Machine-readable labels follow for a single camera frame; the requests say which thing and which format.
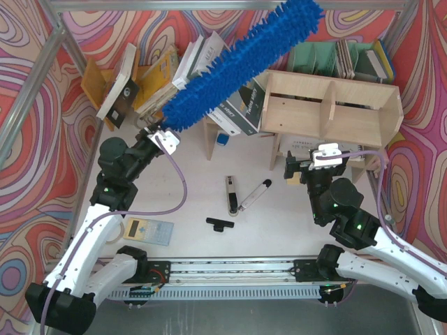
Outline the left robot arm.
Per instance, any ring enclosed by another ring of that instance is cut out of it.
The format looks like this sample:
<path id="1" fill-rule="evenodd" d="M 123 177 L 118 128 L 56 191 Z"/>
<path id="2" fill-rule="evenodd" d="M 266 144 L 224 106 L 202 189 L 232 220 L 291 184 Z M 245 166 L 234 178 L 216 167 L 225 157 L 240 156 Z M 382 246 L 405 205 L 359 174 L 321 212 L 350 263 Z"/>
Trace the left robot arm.
<path id="1" fill-rule="evenodd" d="M 145 251 L 124 246 L 99 271 L 93 268 L 110 233 L 131 214 L 138 192 L 134 181 L 158 156 L 170 157 L 180 144 L 171 130 L 142 129 L 130 147 L 110 137 L 99 148 L 100 172 L 85 219 L 55 268 L 41 284 L 31 283 L 25 299 L 40 325 L 67 334 L 83 334 L 107 296 L 125 281 L 149 282 Z"/>

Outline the blue microfiber duster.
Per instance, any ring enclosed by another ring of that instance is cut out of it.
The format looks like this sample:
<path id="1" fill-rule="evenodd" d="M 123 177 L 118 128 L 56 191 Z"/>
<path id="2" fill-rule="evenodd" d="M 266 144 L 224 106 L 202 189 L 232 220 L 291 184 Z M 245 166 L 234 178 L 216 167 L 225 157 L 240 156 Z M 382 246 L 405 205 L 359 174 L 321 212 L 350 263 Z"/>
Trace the blue microfiber duster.
<path id="1" fill-rule="evenodd" d="M 163 107 L 163 130 L 181 132 L 199 122 L 243 84 L 318 31 L 323 9 L 315 1 L 285 1 L 224 50 Z"/>

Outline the white black utility knife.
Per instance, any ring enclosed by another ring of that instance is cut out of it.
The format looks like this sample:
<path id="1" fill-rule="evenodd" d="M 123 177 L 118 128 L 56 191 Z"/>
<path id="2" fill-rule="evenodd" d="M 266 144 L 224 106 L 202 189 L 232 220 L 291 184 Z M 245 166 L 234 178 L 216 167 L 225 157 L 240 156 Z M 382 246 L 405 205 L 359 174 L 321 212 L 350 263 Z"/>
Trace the white black utility knife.
<path id="1" fill-rule="evenodd" d="M 252 191 L 238 207 L 239 211 L 249 208 L 272 185 L 271 179 L 265 179 L 254 191 Z"/>

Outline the white black stapler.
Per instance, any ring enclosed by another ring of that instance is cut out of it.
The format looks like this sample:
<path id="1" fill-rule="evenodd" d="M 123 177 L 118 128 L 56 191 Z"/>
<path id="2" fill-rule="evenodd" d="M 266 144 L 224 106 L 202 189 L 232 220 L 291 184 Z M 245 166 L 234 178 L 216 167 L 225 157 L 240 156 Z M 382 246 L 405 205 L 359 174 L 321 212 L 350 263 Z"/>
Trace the white black stapler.
<path id="1" fill-rule="evenodd" d="M 235 190 L 235 181 L 233 176 L 226 176 L 225 180 L 226 180 L 228 213 L 230 216 L 237 216 L 239 212 L 238 209 L 239 206 Z"/>

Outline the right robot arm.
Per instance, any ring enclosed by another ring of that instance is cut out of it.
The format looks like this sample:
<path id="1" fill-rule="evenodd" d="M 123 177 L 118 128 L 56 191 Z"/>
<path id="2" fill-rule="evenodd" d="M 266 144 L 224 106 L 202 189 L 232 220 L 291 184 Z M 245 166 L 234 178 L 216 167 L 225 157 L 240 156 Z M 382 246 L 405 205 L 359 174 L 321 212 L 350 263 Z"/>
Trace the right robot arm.
<path id="1" fill-rule="evenodd" d="M 426 316 L 446 321 L 446 264 L 398 237 L 379 209 L 373 216 L 361 209 L 364 199 L 342 174 L 350 157 L 366 151 L 341 151 L 336 143 L 322 144 L 299 161 L 286 158 L 284 178 L 300 173 L 307 187 L 314 223 L 331 224 L 337 246 L 326 244 L 317 257 L 318 272 L 333 280 L 352 278 L 406 297 Z"/>

